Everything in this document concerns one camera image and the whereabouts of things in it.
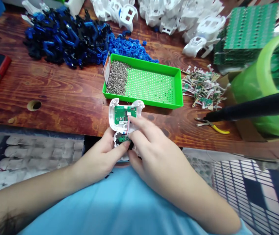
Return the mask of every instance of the paper label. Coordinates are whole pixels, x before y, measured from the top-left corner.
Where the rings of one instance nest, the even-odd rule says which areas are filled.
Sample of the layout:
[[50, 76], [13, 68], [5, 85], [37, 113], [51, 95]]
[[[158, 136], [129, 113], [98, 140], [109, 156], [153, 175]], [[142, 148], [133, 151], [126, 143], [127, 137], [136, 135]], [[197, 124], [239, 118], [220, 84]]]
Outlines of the paper label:
[[106, 59], [106, 62], [105, 62], [105, 66], [103, 68], [103, 75], [104, 75], [104, 78], [105, 78], [106, 85], [107, 85], [108, 79], [109, 79], [110, 68], [111, 68], [111, 59], [110, 59], [110, 52], [108, 52], [107, 59]]

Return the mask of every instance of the stack of circuit boards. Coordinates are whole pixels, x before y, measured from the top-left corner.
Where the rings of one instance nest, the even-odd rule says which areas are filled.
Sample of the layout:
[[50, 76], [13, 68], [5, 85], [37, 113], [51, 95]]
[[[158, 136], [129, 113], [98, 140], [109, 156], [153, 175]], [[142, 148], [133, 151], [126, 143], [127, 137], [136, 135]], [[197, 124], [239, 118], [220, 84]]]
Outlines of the stack of circuit boards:
[[215, 64], [243, 66], [255, 61], [273, 38], [278, 4], [234, 8], [222, 40], [215, 46]]

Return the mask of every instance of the green tray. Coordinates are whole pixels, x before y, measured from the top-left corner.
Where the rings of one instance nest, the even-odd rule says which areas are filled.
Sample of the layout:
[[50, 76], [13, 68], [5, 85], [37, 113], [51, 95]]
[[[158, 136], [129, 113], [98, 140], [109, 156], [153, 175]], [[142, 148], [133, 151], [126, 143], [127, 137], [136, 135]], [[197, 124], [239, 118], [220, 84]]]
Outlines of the green tray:
[[128, 71], [125, 96], [106, 93], [104, 83], [103, 94], [107, 99], [142, 100], [145, 105], [169, 109], [183, 107], [180, 69], [117, 54], [111, 54], [110, 58], [126, 63], [132, 69]]

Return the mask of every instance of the hole in table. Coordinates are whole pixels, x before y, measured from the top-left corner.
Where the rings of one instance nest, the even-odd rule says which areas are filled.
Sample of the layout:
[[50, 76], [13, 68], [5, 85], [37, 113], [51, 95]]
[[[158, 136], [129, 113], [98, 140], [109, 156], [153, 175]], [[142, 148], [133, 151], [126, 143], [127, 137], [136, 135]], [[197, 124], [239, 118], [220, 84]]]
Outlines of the hole in table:
[[27, 109], [29, 111], [37, 111], [41, 107], [41, 102], [39, 100], [32, 100], [27, 104]]

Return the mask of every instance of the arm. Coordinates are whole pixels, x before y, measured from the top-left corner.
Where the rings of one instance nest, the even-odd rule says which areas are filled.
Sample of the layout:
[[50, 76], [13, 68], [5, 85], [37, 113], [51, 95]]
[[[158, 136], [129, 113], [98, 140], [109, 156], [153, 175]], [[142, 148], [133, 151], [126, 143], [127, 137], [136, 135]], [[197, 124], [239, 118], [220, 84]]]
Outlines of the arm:
[[59, 200], [103, 179], [129, 146], [125, 142], [113, 149], [113, 134], [108, 128], [102, 139], [72, 166], [0, 190], [0, 222], [8, 217], [21, 218], [16, 220], [17, 230], [21, 230]]
[[142, 158], [129, 150], [131, 165], [140, 177], [207, 232], [239, 231], [241, 222], [236, 212], [194, 171], [178, 146], [148, 120], [131, 117], [131, 122], [140, 129], [129, 135]]

